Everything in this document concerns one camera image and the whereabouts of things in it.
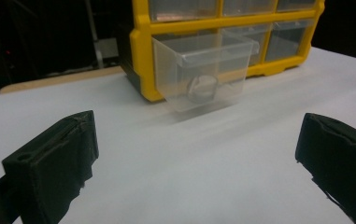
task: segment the white surface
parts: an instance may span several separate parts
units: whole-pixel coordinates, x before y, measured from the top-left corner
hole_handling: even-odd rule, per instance
[[[61,223],[351,223],[294,151],[306,112],[356,128],[356,59],[312,49],[233,102],[185,114],[147,103],[124,75],[0,95],[0,161],[90,109],[100,158]]]

